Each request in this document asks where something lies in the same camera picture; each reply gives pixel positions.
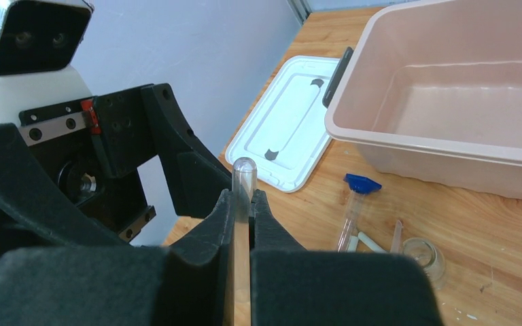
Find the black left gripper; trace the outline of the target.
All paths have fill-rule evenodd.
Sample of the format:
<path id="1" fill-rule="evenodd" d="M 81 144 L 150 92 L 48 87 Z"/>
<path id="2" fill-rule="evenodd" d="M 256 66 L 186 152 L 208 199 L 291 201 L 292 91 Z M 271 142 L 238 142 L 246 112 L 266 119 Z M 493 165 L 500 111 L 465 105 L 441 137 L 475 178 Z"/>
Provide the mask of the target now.
<path id="1" fill-rule="evenodd" d="M 231 188 L 231 172 L 195 135 L 169 84 L 28 109 L 18 118 L 61 192 L 127 242 L 156 215 L 138 173 L 156 154 L 179 216 L 204 219 Z"/>

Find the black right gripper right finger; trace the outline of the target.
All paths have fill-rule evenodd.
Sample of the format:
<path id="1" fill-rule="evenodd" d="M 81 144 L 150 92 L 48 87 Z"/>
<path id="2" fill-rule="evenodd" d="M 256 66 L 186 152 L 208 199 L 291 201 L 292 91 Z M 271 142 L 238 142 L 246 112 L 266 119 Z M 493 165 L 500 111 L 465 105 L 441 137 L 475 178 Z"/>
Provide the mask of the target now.
<path id="1" fill-rule="evenodd" d="M 253 325 L 442 325 L 432 286 L 411 258 L 305 249 L 252 199 Z"/>

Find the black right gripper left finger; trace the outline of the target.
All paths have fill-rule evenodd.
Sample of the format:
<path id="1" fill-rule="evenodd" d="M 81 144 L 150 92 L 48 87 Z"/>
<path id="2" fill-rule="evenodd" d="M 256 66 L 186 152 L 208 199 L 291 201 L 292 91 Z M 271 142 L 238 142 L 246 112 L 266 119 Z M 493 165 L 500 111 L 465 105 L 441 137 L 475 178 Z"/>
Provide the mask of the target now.
<path id="1" fill-rule="evenodd" d="M 44 239 L 0 255 L 0 325 L 222 325 L 232 193 L 171 247 L 134 247 L 81 214 L 15 125 L 0 125 L 0 220 Z"/>

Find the clear test tube blue cap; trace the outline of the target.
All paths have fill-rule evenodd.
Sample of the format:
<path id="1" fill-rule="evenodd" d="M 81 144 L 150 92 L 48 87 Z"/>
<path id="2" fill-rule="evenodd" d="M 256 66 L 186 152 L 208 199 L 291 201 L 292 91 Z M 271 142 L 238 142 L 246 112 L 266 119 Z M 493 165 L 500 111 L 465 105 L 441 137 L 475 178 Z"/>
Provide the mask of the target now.
<path id="1" fill-rule="evenodd" d="M 235 325 L 251 325 L 249 213 L 256 182 L 256 163 L 251 158 L 238 158 L 232 167 Z"/>

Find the pink plastic storage bin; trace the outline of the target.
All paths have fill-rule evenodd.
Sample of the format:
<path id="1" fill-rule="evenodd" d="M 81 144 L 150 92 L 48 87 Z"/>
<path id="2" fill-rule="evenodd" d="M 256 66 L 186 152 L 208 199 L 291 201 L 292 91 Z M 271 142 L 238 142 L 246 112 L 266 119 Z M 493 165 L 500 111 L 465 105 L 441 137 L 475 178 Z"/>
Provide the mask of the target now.
<path id="1" fill-rule="evenodd" d="M 522 199 L 522 1 L 378 11 L 325 126 L 377 171 Z"/>

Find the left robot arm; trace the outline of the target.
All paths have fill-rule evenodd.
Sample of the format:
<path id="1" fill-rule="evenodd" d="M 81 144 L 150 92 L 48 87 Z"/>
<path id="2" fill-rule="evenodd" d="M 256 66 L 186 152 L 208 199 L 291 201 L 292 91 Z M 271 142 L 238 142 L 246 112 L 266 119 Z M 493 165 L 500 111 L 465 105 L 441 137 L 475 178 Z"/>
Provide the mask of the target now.
<path id="1" fill-rule="evenodd" d="M 232 238 L 230 172 L 193 133 L 169 84 L 90 93 L 72 68 L 0 77 L 0 256 L 113 245 L 155 217 L 138 169 L 159 158 L 175 212 L 219 217 Z"/>

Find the white clay triangle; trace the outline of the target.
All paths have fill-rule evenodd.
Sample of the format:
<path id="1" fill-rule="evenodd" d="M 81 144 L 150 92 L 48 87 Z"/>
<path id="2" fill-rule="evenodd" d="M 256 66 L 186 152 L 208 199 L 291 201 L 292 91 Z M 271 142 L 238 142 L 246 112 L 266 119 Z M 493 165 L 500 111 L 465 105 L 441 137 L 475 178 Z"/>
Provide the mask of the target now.
<path id="1" fill-rule="evenodd" d="M 362 243 L 369 251 L 374 253 L 386 253 L 386 250 L 379 246 L 373 239 L 364 232 L 359 232 L 357 236 L 351 236 L 347 247 L 348 252 L 356 251 L 358 245 Z"/>

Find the clear glass funnel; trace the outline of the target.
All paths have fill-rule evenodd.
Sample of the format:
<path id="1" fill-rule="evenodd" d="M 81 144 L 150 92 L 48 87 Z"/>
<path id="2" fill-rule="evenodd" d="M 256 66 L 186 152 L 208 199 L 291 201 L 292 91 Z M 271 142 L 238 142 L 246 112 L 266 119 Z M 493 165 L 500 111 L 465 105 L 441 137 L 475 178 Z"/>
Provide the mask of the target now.
<path id="1" fill-rule="evenodd" d="M 401 254 L 402 253 L 402 243 L 403 243 L 403 231 L 404 224 L 402 219 L 397 219 L 396 225 L 394 228 L 394 233 L 391 240 L 391 247 L 389 252 L 391 254 Z"/>

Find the blue capped tube near lid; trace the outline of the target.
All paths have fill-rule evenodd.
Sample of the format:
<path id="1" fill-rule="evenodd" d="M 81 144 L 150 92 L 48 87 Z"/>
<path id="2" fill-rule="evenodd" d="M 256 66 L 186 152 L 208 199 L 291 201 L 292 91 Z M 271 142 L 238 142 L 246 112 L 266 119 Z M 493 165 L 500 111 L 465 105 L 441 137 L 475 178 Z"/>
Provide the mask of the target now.
<path id="1" fill-rule="evenodd" d="M 368 177 L 347 173 L 343 181 L 349 187 L 349 197 L 343 214 L 343 224 L 339 232 L 336 250 L 350 251 L 351 238 L 357 229 L 362 203 L 370 194 L 382 189 L 382 185 Z"/>

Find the small glass beaker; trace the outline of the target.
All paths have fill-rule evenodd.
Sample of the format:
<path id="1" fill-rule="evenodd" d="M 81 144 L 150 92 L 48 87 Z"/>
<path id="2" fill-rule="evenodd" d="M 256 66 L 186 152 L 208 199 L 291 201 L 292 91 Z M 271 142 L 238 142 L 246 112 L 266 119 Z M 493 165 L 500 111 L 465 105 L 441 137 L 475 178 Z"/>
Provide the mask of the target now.
<path id="1" fill-rule="evenodd" d="M 403 242 L 402 254 L 411 257 L 421 266 L 435 289 L 444 287 L 446 261 L 435 244 L 426 238 L 409 238 Z"/>

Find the aluminium frame post left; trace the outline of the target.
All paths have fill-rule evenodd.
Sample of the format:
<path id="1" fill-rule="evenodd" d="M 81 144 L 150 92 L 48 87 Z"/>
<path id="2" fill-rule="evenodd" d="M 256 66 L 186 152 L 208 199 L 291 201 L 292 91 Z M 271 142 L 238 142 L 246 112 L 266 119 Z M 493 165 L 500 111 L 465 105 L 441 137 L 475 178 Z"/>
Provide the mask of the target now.
<path id="1" fill-rule="evenodd" d="M 307 0 L 287 0 L 296 19 L 303 25 L 311 14 L 311 8 Z"/>

